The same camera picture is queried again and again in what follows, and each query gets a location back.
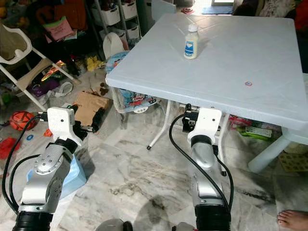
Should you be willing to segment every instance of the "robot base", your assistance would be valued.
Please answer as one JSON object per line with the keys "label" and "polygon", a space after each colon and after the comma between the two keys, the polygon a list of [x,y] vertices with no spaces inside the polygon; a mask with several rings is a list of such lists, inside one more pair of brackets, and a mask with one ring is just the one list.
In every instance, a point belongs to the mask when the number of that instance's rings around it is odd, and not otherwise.
{"label": "robot base", "polygon": [[181,222],[177,226],[173,226],[172,231],[197,231],[197,230],[193,226],[185,222]]}
{"label": "robot base", "polygon": [[110,219],[100,224],[95,231],[133,231],[133,226],[129,221]]}

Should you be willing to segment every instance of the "red ball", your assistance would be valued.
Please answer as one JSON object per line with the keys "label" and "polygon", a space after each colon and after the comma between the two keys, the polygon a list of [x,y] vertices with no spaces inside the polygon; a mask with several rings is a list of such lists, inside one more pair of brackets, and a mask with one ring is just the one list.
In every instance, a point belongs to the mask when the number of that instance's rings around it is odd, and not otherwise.
{"label": "red ball", "polygon": [[[32,113],[26,111],[15,112],[10,118],[10,124],[14,129],[22,131],[27,122],[33,117],[34,115]],[[27,130],[32,129],[36,124],[36,121],[33,120],[28,126]]]}

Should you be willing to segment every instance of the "plastic bottle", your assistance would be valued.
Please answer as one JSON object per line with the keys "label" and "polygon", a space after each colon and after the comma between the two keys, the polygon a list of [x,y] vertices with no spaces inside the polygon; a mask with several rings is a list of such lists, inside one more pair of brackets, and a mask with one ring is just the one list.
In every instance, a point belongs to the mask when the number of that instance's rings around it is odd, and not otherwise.
{"label": "plastic bottle", "polygon": [[185,51],[184,51],[184,57],[186,59],[195,59],[197,57],[197,51],[198,51],[198,25],[196,24],[190,24],[188,26],[189,34],[186,35],[185,39]]}

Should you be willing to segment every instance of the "marble floor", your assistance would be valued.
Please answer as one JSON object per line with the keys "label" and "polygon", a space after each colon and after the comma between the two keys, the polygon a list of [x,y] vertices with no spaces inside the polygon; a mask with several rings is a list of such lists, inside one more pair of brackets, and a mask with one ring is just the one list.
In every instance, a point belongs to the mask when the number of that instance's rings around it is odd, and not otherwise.
{"label": "marble floor", "polygon": [[[99,85],[100,74],[87,73],[82,85],[64,98],[51,98],[49,104],[61,106],[72,103],[76,93]],[[24,110],[37,111],[32,104]],[[16,111],[8,108],[5,113]],[[172,105],[171,119],[179,114]],[[148,151],[146,146],[162,127],[164,112],[160,106],[143,114],[129,114],[126,129],[121,129],[114,107],[108,111],[97,134],[89,134],[76,156],[84,167],[87,183],[59,202],[51,224],[53,231],[94,231],[110,218],[132,222],[136,231],[170,231],[181,221],[195,226],[188,162],[172,146],[167,134]],[[42,134],[47,124],[39,123],[26,134],[34,134],[31,141],[22,139],[14,155],[14,163],[41,153],[50,138]],[[0,136],[17,137],[10,127]],[[187,134],[174,128],[174,139],[189,151]],[[271,163],[261,174],[254,174],[247,163],[269,145],[268,142],[240,136],[228,130],[223,141],[225,163],[230,167],[235,185],[232,208],[232,231],[279,231],[277,212],[284,209],[308,210],[308,176],[285,173],[278,161]],[[14,195],[19,200],[26,183],[28,164],[21,165],[14,179]],[[227,177],[221,177],[224,192],[229,196]],[[0,195],[0,230],[14,226],[15,214]]]}

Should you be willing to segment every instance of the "white plastic chair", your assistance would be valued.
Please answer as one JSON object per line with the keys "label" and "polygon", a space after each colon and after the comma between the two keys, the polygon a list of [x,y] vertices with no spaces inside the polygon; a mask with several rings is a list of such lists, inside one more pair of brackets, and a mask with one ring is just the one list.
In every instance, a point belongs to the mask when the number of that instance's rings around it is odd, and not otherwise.
{"label": "white plastic chair", "polygon": [[[12,45],[17,45],[17,47],[11,48],[11,53],[5,53],[2,51],[1,56],[0,53],[0,70],[26,95],[32,100],[41,110],[46,111],[46,108],[33,96],[26,90],[28,85],[31,83],[31,81],[44,69],[46,69],[48,66],[54,66],[57,68],[60,72],[62,72],[65,76],[70,78],[75,84],[80,84],[80,80],[77,80],[73,78],[70,74],[68,74],[63,69],[59,68],[55,63],[53,63],[51,60],[46,58],[42,53],[40,53],[38,50],[32,47],[30,39],[22,32],[21,29],[11,29],[6,27],[5,25],[0,23],[0,47],[2,49],[6,49],[9,51],[9,47]],[[25,74],[23,77],[21,77],[19,80],[16,80],[5,68],[1,65],[3,64],[15,64],[25,58],[31,51],[35,52],[37,55],[39,55],[42,59],[41,61],[27,74]]]}

